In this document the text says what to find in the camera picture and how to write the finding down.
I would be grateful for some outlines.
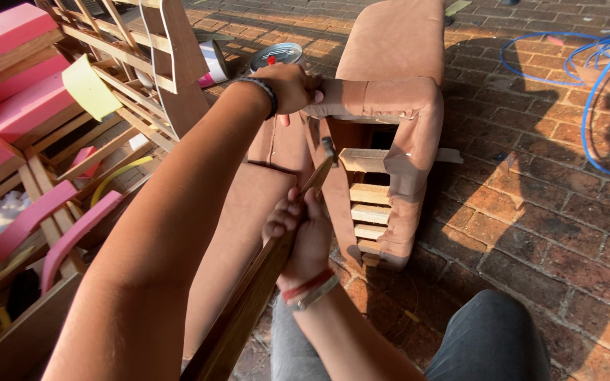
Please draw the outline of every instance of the black bracelet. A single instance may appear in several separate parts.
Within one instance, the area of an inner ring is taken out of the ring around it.
[[[276,109],[279,107],[279,104],[276,102],[276,94],[275,91],[272,90],[272,88],[262,79],[260,78],[253,78],[253,77],[239,77],[237,79],[234,80],[235,82],[252,82],[257,84],[258,86],[262,87],[263,90],[265,90],[267,92],[267,95],[270,97],[270,101],[272,102],[272,110],[270,111],[270,114],[265,118],[265,120],[268,120],[271,117],[274,117],[276,114]]]

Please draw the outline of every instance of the gray pants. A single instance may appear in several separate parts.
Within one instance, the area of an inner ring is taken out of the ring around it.
[[[272,346],[273,381],[330,380],[281,298],[273,312]],[[549,381],[550,358],[529,311],[510,296],[484,290],[451,317],[425,376],[429,381]]]

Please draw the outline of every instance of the can lid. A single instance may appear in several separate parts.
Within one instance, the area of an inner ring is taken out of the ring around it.
[[[268,57],[274,57],[275,62],[285,64],[296,63],[303,54],[303,49],[297,43],[284,42],[265,48],[253,55],[249,63],[252,72],[268,65]]]

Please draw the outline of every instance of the red thread bracelet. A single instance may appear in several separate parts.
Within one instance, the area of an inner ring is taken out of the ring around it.
[[[316,277],[299,285],[298,287],[282,292],[281,297],[282,297],[282,299],[284,299],[284,302],[286,302],[289,299],[293,298],[294,296],[298,296],[298,295],[304,293],[305,291],[314,290],[317,287],[321,286],[322,284],[326,283],[326,281],[328,281],[331,277],[333,277],[334,274],[335,273],[333,270],[331,270],[330,268],[327,268],[326,270],[319,273]]]

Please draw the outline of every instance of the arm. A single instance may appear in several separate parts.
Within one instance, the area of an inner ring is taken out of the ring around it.
[[[292,203],[297,189],[277,204],[263,228],[263,239],[278,237],[296,226],[299,210]],[[331,222],[317,201],[313,189],[305,196],[308,219],[298,229],[291,258],[277,286],[286,291],[309,281],[328,266]],[[303,298],[296,296],[289,303]],[[425,377],[364,319],[343,287],[333,290],[293,313],[301,331],[317,350],[333,381],[425,380]]]
[[[299,65],[256,76],[280,113],[304,107],[317,81]],[[85,275],[44,380],[176,380],[188,293],[225,196],[271,102],[231,84],[126,209]]]

